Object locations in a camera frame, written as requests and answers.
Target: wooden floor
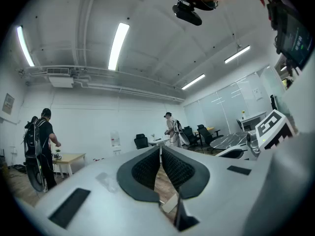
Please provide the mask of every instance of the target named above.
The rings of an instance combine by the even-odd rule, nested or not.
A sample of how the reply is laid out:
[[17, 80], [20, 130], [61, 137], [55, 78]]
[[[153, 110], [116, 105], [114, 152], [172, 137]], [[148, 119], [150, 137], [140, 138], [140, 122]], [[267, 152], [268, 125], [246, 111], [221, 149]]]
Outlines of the wooden floor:
[[[196, 152], [199, 153], [210, 154], [209, 151], [206, 151], [206, 149], [200, 147], [191, 148], [191, 150], [195, 150]], [[213, 151], [212, 155], [215, 155], [219, 152], [220, 150], [218, 151], [215, 150]], [[62, 179], [60, 175], [55, 175], [55, 180], [57, 184], [66, 180], [67, 178], [68, 178], [67, 176], [64, 176], [64, 178]], [[31, 206], [35, 206], [38, 200], [45, 195], [44, 192], [37, 193], [31, 186], [27, 175], [17, 171], [14, 168], [11, 168], [9, 170], [8, 185], [14, 196], [22, 199]], [[162, 165], [160, 166], [160, 169], [157, 173], [154, 191], [156, 191], [159, 194], [160, 200], [164, 203], [166, 203], [171, 197], [173, 197], [175, 193], [177, 194], [178, 197], [178, 193], [173, 187], [169, 178], [167, 177]], [[177, 207], [175, 207], [169, 213], [164, 212], [162, 208], [161, 211], [165, 214], [165, 216], [170, 220], [171, 223], [174, 222]]]

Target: black office chair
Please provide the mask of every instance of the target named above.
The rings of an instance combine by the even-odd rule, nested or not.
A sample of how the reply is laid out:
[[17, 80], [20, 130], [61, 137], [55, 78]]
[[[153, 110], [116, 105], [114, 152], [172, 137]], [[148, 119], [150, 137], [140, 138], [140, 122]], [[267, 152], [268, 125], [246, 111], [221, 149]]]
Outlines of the black office chair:
[[198, 140], [200, 140], [199, 137], [195, 136], [192, 132], [192, 128], [187, 126], [187, 127], [184, 127], [183, 129], [183, 133], [187, 136], [188, 140], [189, 140], [189, 148], [191, 148], [192, 146], [196, 146], [198, 145]]
[[[216, 137], [212, 137], [212, 134], [209, 133], [209, 131], [207, 130], [207, 128], [205, 128], [204, 125], [198, 125], [198, 129], [197, 131], [203, 136], [203, 138], [205, 139], [205, 143], [210, 146], [210, 142], [212, 142], [213, 140], [223, 137], [223, 135], [219, 135], [218, 132], [220, 130], [215, 131], [217, 136]], [[211, 146], [209, 148], [207, 148], [207, 150], [214, 150], [214, 148], [212, 148]]]
[[134, 143], [136, 144], [137, 149], [147, 148], [149, 146], [148, 138], [144, 134], [136, 135], [136, 139], [134, 139]]
[[[237, 123], [240, 126], [241, 130], [243, 131], [241, 122], [238, 119], [236, 119], [236, 120], [237, 120]], [[250, 125], [244, 125], [244, 130], [246, 130], [246, 129], [249, 129], [250, 131], [252, 130]]]

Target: ceiling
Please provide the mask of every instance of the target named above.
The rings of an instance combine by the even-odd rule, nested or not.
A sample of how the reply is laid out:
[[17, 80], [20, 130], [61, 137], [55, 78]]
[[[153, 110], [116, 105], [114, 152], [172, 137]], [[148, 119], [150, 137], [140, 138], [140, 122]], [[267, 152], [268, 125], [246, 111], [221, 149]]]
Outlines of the ceiling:
[[[181, 87], [202, 73], [220, 79], [266, 55], [268, 12], [259, 0], [224, 0], [214, 11], [196, 9], [203, 23], [175, 17], [177, 0], [30, 0], [16, 19], [8, 48], [16, 70], [30, 83], [49, 83], [47, 67], [70, 68], [74, 79], [123, 86], [184, 99]], [[119, 23], [130, 25], [118, 69], [107, 69]], [[23, 31], [35, 68], [19, 45]], [[237, 44], [251, 45], [238, 60], [224, 64]]]

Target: white desk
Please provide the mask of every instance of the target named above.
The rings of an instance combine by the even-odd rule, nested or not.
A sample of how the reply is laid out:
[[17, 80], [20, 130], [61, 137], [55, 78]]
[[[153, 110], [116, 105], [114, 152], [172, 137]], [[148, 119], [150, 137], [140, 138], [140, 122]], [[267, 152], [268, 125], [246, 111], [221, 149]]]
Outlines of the white desk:
[[84, 154], [63, 154], [63, 153], [60, 153], [60, 155], [63, 156], [62, 160], [57, 160], [57, 159], [53, 158], [53, 164], [57, 164], [62, 178], [64, 178], [63, 170], [61, 168], [62, 164], [67, 165], [69, 176], [72, 176], [71, 164], [73, 162], [79, 160], [80, 158], [83, 158], [84, 164], [85, 164], [85, 153]]
[[245, 132], [245, 130], [244, 130], [244, 122], [257, 119], [257, 118], [259, 118], [259, 117], [261, 117], [263, 115], [265, 115], [265, 117], [266, 117], [266, 111], [265, 112], [259, 112], [259, 113], [256, 113], [254, 115], [250, 115], [250, 116], [246, 117], [246, 119], [242, 119], [242, 118], [238, 119], [241, 122], [241, 124], [242, 124], [243, 132]]
[[167, 142], [169, 139], [161, 139], [161, 140], [158, 140], [158, 141], [153, 141], [153, 142], [149, 142], [148, 144], [150, 144], [151, 146], [159, 146], [159, 162], [161, 163], [162, 162], [162, 159], [161, 159], [161, 155], [162, 155], [162, 146], [165, 145], [165, 142]]

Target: black pants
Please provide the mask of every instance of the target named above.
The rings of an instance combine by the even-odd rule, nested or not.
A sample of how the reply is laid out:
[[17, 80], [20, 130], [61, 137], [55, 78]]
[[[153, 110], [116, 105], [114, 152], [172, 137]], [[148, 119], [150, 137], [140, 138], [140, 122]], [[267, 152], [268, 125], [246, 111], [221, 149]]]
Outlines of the black pants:
[[54, 177], [53, 158], [51, 153], [43, 153], [39, 156], [41, 170], [46, 178], [47, 188], [50, 190], [57, 185]]

